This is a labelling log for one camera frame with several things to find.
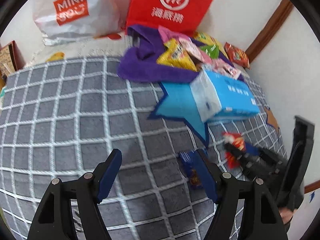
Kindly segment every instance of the metal screw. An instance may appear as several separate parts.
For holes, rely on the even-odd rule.
[[[84,178],[85,179],[91,179],[93,176],[93,174],[91,172],[87,172],[85,175],[84,175]]]
[[[222,173],[222,177],[224,177],[225,179],[230,179],[231,174],[229,172],[224,172],[224,173]]]
[[[256,179],[256,183],[259,184],[259,185],[262,185],[263,184],[263,180],[258,178],[258,179]]]
[[[52,184],[53,185],[56,185],[56,184],[58,184],[59,183],[59,179],[58,178],[55,178],[55,179],[53,179],[51,182],[52,182]]]

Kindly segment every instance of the green snack bag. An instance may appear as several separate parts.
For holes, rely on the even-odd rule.
[[[202,51],[204,51],[210,58],[216,59],[219,57],[219,47],[214,45],[207,45],[200,47]]]

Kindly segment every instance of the orange star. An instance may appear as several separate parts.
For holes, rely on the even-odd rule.
[[[279,125],[278,125],[278,122],[277,122],[277,119],[274,117],[273,113],[271,112],[270,109],[266,108],[264,106],[264,110],[266,111],[267,113],[267,120],[266,120],[266,124],[272,126],[275,130],[276,130],[276,133],[278,135],[278,138],[280,136],[280,131],[279,131]]]

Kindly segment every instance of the gray fabric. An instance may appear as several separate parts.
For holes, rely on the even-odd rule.
[[[215,205],[204,190],[189,189],[175,153],[203,147],[183,122],[148,120],[163,95],[157,84],[118,78],[118,57],[69,59],[11,75],[0,116],[0,205],[15,236],[28,234],[50,181],[73,180],[103,162],[113,148],[123,164],[99,209],[113,240],[204,238]],[[226,166],[222,132],[240,132],[253,145],[286,156],[282,139],[266,125],[263,91],[246,79],[261,114],[210,124],[209,159]],[[79,239],[84,239],[72,202]],[[243,211],[239,201],[232,238]]]

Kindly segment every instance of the blue star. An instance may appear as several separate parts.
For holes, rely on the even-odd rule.
[[[310,199],[310,202],[309,203],[311,203],[311,201],[313,200],[313,198],[315,197],[315,191],[310,195],[311,196],[311,199]]]
[[[150,114],[149,119],[164,118],[184,121],[203,144],[208,147],[208,124],[201,121],[189,84],[162,82],[160,87],[164,96]]]

